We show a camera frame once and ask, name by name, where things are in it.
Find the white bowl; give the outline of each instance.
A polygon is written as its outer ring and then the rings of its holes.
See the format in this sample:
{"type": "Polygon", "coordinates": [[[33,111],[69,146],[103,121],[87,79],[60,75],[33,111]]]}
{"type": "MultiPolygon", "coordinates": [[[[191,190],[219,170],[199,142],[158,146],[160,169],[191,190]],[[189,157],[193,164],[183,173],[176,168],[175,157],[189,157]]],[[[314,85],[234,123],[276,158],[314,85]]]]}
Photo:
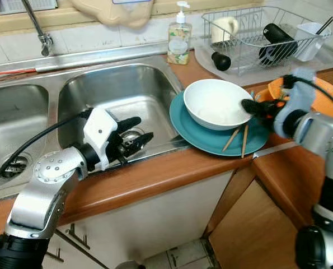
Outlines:
{"type": "Polygon", "coordinates": [[[229,130],[248,122],[251,115],[241,105],[252,99],[243,88],[224,80],[199,80],[184,92],[184,103],[191,117],[200,125],[216,130],[229,130]]]}

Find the sink drain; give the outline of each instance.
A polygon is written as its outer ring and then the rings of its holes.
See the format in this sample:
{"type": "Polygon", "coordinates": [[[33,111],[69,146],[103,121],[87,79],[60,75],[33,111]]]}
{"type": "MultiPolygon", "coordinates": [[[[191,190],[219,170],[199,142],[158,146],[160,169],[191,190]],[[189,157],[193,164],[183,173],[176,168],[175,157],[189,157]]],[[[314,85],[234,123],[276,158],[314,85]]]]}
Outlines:
{"type": "Polygon", "coordinates": [[[124,142],[129,142],[131,140],[134,140],[135,138],[142,136],[143,134],[145,134],[144,130],[137,127],[133,127],[127,130],[126,132],[122,133],[120,136],[122,137],[124,142]]]}
{"type": "Polygon", "coordinates": [[[13,179],[21,174],[28,165],[28,159],[24,156],[16,157],[10,165],[2,172],[1,177],[5,179],[13,179]]]}

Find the faucet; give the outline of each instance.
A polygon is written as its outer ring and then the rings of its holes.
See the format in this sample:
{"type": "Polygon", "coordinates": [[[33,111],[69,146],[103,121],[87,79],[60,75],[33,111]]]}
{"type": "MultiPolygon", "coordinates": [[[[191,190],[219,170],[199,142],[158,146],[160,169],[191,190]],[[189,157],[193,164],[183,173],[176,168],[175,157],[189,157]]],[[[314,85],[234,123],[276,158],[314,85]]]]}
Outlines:
{"type": "Polygon", "coordinates": [[[29,0],[22,0],[22,3],[25,6],[26,11],[27,11],[28,15],[30,16],[34,26],[36,27],[36,30],[37,30],[37,33],[38,33],[38,38],[42,43],[42,52],[41,53],[44,57],[47,57],[47,56],[49,56],[50,47],[53,44],[53,40],[49,36],[49,34],[44,33],[42,31],[41,27],[38,24],[38,21],[37,21],[36,17],[34,16],[33,9],[31,7],[31,4],[30,4],[29,0]]]}

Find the bowl rim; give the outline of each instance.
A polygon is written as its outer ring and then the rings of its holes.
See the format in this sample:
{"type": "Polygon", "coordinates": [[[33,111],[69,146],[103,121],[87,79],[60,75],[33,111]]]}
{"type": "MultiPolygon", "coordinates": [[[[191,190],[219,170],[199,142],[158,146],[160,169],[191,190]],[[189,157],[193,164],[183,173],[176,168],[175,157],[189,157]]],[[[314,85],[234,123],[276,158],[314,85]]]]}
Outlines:
{"type": "Polygon", "coordinates": [[[199,82],[201,82],[201,81],[217,81],[217,82],[225,83],[225,84],[228,84],[228,85],[231,84],[232,86],[236,86],[237,88],[240,88],[241,90],[243,90],[243,91],[249,96],[249,99],[253,100],[252,96],[250,95],[250,93],[249,93],[248,91],[246,91],[246,90],[245,90],[244,88],[242,88],[241,86],[238,86],[237,84],[234,84],[234,83],[232,83],[232,82],[230,82],[230,81],[226,81],[226,80],[218,80],[218,79],[215,79],[215,78],[209,78],[209,79],[205,79],[205,80],[197,80],[197,81],[191,83],[188,87],[186,87],[186,89],[184,90],[183,97],[182,97],[183,100],[184,100],[184,104],[185,104],[185,106],[186,106],[186,108],[187,108],[187,110],[188,110],[189,113],[191,113],[191,114],[194,115],[196,118],[201,119],[201,120],[204,121],[204,122],[207,122],[207,123],[213,124],[213,125],[218,126],[218,127],[229,127],[229,126],[235,126],[235,127],[237,127],[237,126],[240,126],[240,125],[242,125],[242,124],[248,122],[248,121],[252,118],[251,115],[248,115],[248,119],[245,119],[245,120],[242,120],[242,121],[239,121],[239,122],[234,122],[234,123],[232,123],[232,124],[219,124],[219,123],[211,122],[211,121],[209,121],[209,120],[206,120],[206,119],[204,119],[204,118],[202,118],[202,117],[196,115],[196,114],[190,109],[190,107],[188,106],[188,104],[187,104],[187,102],[186,102],[186,100],[185,100],[185,98],[186,98],[185,96],[186,96],[186,93],[187,93],[188,91],[190,91],[190,88],[191,88],[194,84],[197,84],[197,83],[199,83],[199,82]]]}

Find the tile floor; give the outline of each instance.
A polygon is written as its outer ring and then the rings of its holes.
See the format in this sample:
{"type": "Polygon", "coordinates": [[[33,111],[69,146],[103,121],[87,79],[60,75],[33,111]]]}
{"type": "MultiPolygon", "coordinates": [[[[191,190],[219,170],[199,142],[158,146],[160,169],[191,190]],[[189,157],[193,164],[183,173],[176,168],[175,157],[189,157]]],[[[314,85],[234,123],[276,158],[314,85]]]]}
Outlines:
{"type": "Polygon", "coordinates": [[[199,239],[157,254],[144,261],[146,269],[214,269],[207,242],[199,239]]]}

